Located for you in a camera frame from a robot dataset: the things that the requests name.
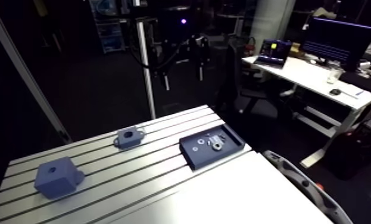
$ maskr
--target office chair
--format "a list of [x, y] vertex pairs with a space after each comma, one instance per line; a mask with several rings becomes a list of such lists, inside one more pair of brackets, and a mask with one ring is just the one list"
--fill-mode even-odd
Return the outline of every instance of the office chair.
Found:
[[[216, 102], [218, 111], [225, 104], [228, 112], [242, 110], [244, 114], [248, 114], [258, 100], [267, 98], [266, 93], [260, 88], [258, 79], [254, 78], [254, 74], [259, 73], [260, 70], [242, 67], [241, 58], [245, 45], [246, 41], [241, 38], [229, 40], [226, 52], [226, 79], [220, 88]], [[250, 98], [245, 108], [236, 107], [235, 101], [239, 97]]]

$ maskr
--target dark background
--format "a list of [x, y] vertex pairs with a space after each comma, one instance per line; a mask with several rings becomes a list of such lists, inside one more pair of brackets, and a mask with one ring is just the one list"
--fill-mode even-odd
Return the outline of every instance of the dark background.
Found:
[[[364, 1], [342, 3], [341, 12], [356, 20]], [[31, 0], [0, 0], [0, 17], [73, 140], [149, 120], [141, 67], [128, 52], [102, 53], [89, 2], [45, 0], [45, 4], [50, 20], [65, 37], [61, 54], [40, 47], [45, 21]], [[298, 0], [295, 10], [313, 10], [322, 4], [324, 1]], [[300, 29], [304, 21], [304, 14], [293, 13], [289, 28]], [[366, 1], [358, 22], [371, 26], [371, 0]], [[212, 48], [211, 53], [212, 63], [203, 82], [196, 81], [195, 69], [190, 64], [170, 70], [170, 92], [164, 90], [158, 79], [152, 80], [159, 117], [198, 105], [214, 105], [224, 78], [225, 50]], [[304, 125], [281, 124], [261, 117], [246, 121], [222, 116], [257, 150], [278, 149], [278, 153], [294, 163], [323, 142], [322, 137]], [[0, 43], [0, 181], [10, 160], [62, 144]], [[329, 186], [328, 191], [347, 207], [356, 223], [364, 223], [365, 211], [371, 218], [371, 199], [366, 190], [361, 190], [365, 186], [362, 182], [367, 182], [364, 177], [342, 182], [320, 166], [309, 169], [307, 174]]]

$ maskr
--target black machine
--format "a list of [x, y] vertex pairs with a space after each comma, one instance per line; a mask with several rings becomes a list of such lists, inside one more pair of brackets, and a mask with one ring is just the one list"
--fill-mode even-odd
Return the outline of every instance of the black machine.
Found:
[[[203, 68], [210, 61], [207, 38], [200, 35], [202, 5], [193, 0], [151, 0], [147, 6], [127, 5], [127, 1], [116, 0], [118, 14], [107, 14], [98, 10], [104, 17], [116, 17], [126, 20], [132, 42], [137, 40], [136, 24], [153, 24], [154, 33], [158, 33], [159, 43], [146, 43], [148, 65], [138, 58], [136, 46], [130, 43], [130, 52], [142, 67], [150, 69], [151, 74], [160, 77], [162, 84], [169, 90], [169, 68], [179, 62], [193, 61], [197, 78], [203, 80]], [[158, 54], [161, 47], [163, 56]]]
[[339, 61], [346, 71], [355, 71], [370, 42], [370, 26], [312, 18], [301, 47], [325, 60]]
[[289, 41], [269, 40], [263, 41], [260, 54], [255, 64], [282, 68], [286, 62], [292, 43]]
[[371, 162], [371, 119], [337, 136], [323, 159], [337, 178], [347, 180]]

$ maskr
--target small metal part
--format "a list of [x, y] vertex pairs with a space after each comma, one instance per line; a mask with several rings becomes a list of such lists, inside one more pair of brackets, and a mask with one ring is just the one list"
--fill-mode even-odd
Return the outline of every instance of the small metal part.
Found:
[[166, 90], [170, 90], [170, 84], [169, 84], [169, 78], [167, 76], [164, 76], [164, 85], [166, 86]]
[[205, 144], [205, 140], [203, 140], [203, 139], [198, 139], [198, 144], [200, 144], [200, 145], [203, 145], [203, 144]]
[[219, 144], [219, 143], [214, 143], [211, 147], [215, 151], [220, 151], [223, 148], [223, 145], [222, 144]]
[[188, 61], [189, 59], [184, 59], [184, 60], [176, 61], [176, 64], [181, 64], [181, 63], [188, 62]]
[[203, 68], [199, 67], [199, 81], [203, 81]]
[[129, 149], [139, 145], [144, 136], [144, 132], [141, 131], [141, 129], [138, 129], [136, 126], [132, 126], [127, 129], [117, 131], [117, 137], [113, 141], [113, 144], [116, 148], [121, 150]]
[[219, 137], [220, 137], [220, 139], [221, 139], [223, 142], [226, 142], [226, 137], [224, 137], [224, 135], [219, 134]]

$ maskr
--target metal rod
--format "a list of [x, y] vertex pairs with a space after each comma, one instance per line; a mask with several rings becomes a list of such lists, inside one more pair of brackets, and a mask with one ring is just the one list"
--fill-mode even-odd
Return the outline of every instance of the metal rod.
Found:
[[68, 135], [66, 129], [64, 128], [59, 118], [55, 114], [55, 111], [50, 106], [48, 100], [45, 98], [38, 84], [34, 80], [34, 77], [31, 75], [30, 70], [26, 66], [20, 53], [18, 52], [13, 41], [11, 40], [1, 19], [0, 19], [0, 41], [6, 53], [10, 57], [10, 60], [13, 62], [15, 69], [17, 69], [24, 83], [30, 90], [31, 94], [34, 96], [36, 102], [39, 104], [42, 111], [45, 113], [49, 121], [52, 123], [55, 130], [58, 132], [63, 142], [65, 144], [71, 143], [72, 140], [70, 138], [70, 135]]
[[363, 4], [361, 5], [360, 11], [359, 11], [359, 13], [357, 14], [357, 17], [356, 17], [356, 19], [355, 19], [355, 23], [358, 23], [358, 22], [359, 22], [359, 20], [360, 20], [360, 16], [361, 16], [361, 14], [362, 14], [364, 8], [366, 7], [366, 4], [367, 4], [367, 0], [364, 0]]
[[203, 81], [203, 69], [199, 67], [199, 81]]
[[166, 86], [166, 90], [170, 90], [170, 85], [169, 85], [169, 78], [167, 76], [164, 76], [164, 85]]
[[[140, 6], [141, 2], [140, 0], [133, 0], [133, 4], [134, 6]], [[143, 64], [148, 65], [148, 53], [146, 51], [144, 23], [142, 22], [136, 23], [136, 29], [138, 31], [139, 47], [141, 49], [141, 60]], [[151, 118], [156, 119], [151, 74], [150, 74], [149, 69], [147, 68], [144, 68], [144, 79], [145, 79], [145, 86], [146, 86], [146, 94], [148, 96], [149, 112], [151, 114]]]

